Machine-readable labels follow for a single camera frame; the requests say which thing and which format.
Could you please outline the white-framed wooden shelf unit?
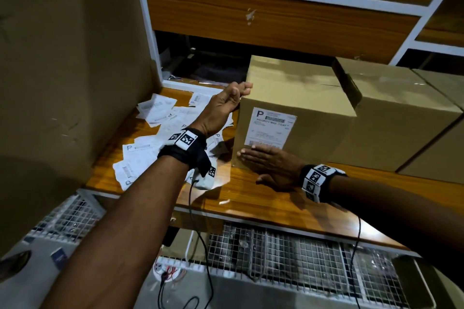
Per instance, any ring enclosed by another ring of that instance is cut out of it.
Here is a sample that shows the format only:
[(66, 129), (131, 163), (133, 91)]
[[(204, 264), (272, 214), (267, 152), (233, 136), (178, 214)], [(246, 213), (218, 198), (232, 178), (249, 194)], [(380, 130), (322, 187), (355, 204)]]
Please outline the white-framed wooden shelf unit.
[(420, 67), (464, 57), (464, 0), (141, 0), (150, 52), (167, 34)]

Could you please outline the dark plastic-wrapped clothing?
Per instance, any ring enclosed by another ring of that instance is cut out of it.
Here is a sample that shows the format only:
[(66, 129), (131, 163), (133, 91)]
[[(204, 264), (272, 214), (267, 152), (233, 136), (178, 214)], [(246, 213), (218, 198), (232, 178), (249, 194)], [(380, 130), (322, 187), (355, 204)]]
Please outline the dark plastic-wrapped clothing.
[(246, 80), (251, 51), (239, 43), (175, 34), (159, 56), (163, 79), (226, 86)]

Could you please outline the white power strip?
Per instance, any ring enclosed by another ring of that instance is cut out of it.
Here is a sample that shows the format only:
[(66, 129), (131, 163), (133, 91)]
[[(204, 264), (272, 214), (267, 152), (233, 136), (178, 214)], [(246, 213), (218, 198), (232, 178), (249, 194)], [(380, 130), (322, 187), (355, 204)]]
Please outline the white power strip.
[(158, 256), (152, 265), (152, 274), (159, 283), (179, 283), (188, 269), (189, 263), (185, 260)]

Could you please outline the dark round object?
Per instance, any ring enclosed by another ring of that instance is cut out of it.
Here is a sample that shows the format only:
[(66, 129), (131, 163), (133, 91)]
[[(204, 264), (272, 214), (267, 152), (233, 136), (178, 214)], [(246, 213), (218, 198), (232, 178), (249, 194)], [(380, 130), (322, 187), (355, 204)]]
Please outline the dark round object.
[(26, 250), (0, 259), (0, 283), (18, 274), (27, 265), (31, 256), (31, 250)]

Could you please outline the pile of white shipping labels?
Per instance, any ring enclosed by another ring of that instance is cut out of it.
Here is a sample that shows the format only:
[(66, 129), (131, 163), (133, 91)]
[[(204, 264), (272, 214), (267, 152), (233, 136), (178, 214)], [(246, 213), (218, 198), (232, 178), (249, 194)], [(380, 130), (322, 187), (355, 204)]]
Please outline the pile of white shipping labels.
[[(209, 103), (212, 96), (201, 93), (193, 93), (189, 106), (175, 106), (177, 100), (162, 95), (153, 95), (152, 99), (137, 105), (142, 118), (150, 127), (160, 126), (158, 133), (151, 136), (143, 136), (135, 139), (134, 143), (123, 145), (123, 160), (113, 164), (116, 180), (122, 189), (126, 191), (138, 177), (153, 165), (158, 159), (160, 148), (169, 137), (188, 128)], [(232, 113), (224, 127), (215, 135), (206, 137), (206, 153), (217, 167), (217, 158), (228, 150), (223, 140), (222, 131), (232, 122)], [(214, 178), (207, 176), (202, 178), (197, 169), (190, 170), (185, 181), (199, 190), (213, 189)]]

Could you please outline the small blue packet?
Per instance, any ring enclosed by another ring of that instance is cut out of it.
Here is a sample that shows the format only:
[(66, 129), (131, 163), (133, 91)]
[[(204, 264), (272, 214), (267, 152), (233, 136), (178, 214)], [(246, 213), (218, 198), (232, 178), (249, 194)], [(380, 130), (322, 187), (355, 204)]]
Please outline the small blue packet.
[(67, 256), (67, 253), (62, 247), (54, 250), (50, 254), (50, 258), (58, 271), (62, 271), (62, 269), (66, 266), (68, 259), (69, 259)]

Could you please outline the large tall cardboard box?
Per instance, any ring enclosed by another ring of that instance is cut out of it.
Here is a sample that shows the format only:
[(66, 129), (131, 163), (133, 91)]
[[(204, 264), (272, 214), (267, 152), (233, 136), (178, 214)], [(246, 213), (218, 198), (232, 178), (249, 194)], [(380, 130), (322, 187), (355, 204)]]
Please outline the large tall cardboard box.
[(0, 257), (153, 89), (140, 0), (0, 0)]

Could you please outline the plain taped cardboard box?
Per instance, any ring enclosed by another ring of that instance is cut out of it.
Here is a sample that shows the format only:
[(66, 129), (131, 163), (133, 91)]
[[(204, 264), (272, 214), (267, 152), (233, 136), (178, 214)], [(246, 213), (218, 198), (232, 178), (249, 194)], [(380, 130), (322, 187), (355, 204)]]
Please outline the plain taped cardboard box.
[(395, 172), (461, 115), (409, 68), (340, 57), (332, 68), (356, 118), (329, 162)]

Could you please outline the person's left hand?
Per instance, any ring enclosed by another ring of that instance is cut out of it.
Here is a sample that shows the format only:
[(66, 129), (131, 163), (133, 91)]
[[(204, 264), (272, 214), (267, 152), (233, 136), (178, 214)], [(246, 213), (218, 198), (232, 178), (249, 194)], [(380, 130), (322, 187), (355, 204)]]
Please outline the person's left hand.
[(226, 124), (229, 114), (237, 107), (226, 107), (222, 105), (222, 91), (212, 96), (209, 103), (200, 113), (197, 119), (189, 125), (188, 129), (201, 132), (209, 138), (218, 133)]

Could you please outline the black right wrist marker band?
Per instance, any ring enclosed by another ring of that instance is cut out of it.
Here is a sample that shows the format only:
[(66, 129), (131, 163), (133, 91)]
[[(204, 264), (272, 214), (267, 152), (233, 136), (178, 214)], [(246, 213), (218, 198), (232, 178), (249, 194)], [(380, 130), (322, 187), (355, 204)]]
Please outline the black right wrist marker band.
[(338, 168), (328, 165), (306, 165), (299, 176), (299, 184), (306, 197), (315, 203), (332, 204), (329, 195), (329, 184), (335, 176), (347, 177), (347, 174)]

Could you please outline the cardboard box with white label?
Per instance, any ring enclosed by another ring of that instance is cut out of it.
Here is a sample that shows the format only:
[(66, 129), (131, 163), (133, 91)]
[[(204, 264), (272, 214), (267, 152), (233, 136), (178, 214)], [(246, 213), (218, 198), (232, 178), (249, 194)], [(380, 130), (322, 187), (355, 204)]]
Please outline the cardboard box with white label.
[(231, 165), (248, 169), (237, 157), (262, 143), (306, 163), (328, 162), (356, 118), (329, 66), (252, 55), (246, 80), (251, 93), (240, 102)]

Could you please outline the person's right forearm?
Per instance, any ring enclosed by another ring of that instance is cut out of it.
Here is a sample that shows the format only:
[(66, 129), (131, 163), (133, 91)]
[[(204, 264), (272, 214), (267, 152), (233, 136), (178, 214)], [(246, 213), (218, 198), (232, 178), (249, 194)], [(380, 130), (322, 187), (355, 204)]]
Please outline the person's right forearm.
[(331, 200), (451, 277), (464, 261), (464, 216), (409, 191), (335, 176)]

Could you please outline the black left wrist marker band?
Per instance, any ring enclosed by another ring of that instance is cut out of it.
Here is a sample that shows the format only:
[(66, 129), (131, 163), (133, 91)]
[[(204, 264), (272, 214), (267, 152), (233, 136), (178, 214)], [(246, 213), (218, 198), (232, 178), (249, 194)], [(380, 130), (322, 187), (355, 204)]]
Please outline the black left wrist marker band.
[(205, 134), (197, 129), (184, 128), (165, 141), (157, 157), (171, 156), (188, 165), (190, 170), (197, 169), (202, 178), (214, 178), (217, 168), (209, 159), (206, 147)]

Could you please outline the beige bin with white rim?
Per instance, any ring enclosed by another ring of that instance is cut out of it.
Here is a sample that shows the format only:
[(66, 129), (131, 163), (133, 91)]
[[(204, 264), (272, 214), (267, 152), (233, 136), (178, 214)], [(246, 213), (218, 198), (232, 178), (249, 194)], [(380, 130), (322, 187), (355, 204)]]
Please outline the beige bin with white rim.
[(410, 309), (464, 309), (464, 293), (421, 258), (400, 255), (392, 260)]

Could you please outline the person's right hand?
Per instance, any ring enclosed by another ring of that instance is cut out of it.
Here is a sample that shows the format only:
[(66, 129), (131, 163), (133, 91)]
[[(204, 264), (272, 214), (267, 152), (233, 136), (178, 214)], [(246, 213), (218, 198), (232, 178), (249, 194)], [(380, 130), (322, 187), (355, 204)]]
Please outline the person's right hand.
[(270, 187), (277, 192), (300, 188), (299, 176), (307, 164), (295, 155), (265, 144), (242, 148), (236, 153), (239, 162), (258, 175), (269, 174), (280, 187)]

